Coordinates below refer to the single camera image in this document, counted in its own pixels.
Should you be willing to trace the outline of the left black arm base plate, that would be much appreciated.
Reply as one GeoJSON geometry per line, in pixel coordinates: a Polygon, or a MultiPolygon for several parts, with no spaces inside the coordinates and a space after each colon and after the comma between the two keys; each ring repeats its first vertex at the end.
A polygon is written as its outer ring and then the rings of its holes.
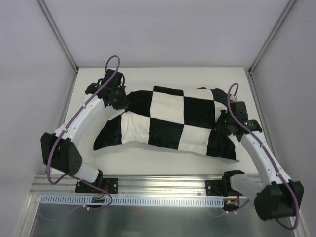
{"type": "Polygon", "coordinates": [[[117,194],[119,187],[118,178],[101,177],[94,183],[81,180],[75,187],[76,193],[99,194],[106,191],[110,194],[117,194]]]}

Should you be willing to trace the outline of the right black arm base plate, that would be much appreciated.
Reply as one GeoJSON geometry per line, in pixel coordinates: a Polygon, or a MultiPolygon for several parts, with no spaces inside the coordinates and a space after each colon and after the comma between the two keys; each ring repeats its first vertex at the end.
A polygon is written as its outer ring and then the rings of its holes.
{"type": "Polygon", "coordinates": [[[205,180],[205,191],[207,196],[243,196],[231,187],[230,181],[205,180]]]}

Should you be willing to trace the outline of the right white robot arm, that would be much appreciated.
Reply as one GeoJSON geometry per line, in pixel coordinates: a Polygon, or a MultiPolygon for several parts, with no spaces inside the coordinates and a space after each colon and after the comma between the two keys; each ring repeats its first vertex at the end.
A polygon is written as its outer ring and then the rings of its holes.
{"type": "Polygon", "coordinates": [[[264,221],[285,217],[299,220],[304,187],[281,168],[264,139],[259,123],[248,119],[245,103],[229,101],[216,129],[237,138],[250,155],[262,184],[255,184],[240,170],[227,171],[219,184],[213,187],[214,192],[222,196],[235,192],[244,195],[254,202],[257,215],[264,221]]]}

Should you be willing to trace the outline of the black white checkered pillowcase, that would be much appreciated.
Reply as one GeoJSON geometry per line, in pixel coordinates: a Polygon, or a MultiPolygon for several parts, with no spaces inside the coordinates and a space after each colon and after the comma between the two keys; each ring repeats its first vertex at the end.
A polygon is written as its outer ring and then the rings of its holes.
{"type": "Polygon", "coordinates": [[[147,86],[127,88],[126,94],[127,108],[106,107],[107,121],[94,141],[94,150],[139,142],[236,160],[233,141],[215,128],[227,108],[225,91],[147,86]]]}

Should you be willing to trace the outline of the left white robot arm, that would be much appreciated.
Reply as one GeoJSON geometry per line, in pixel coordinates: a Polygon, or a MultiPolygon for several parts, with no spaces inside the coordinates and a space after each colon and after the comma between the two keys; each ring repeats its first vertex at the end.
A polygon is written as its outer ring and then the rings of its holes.
{"type": "Polygon", "coordinates": [[[71,117],[52,134],[45,133],[41,137],[43,163],[48,168],[86,181],[86,187],[93,193],[101,191],[102,171],[85,163],[77,146],[101,111],[110,119],[124,112],[128,104],[123,73],[107,69],[103,78],[88,86],[71,117]]]}

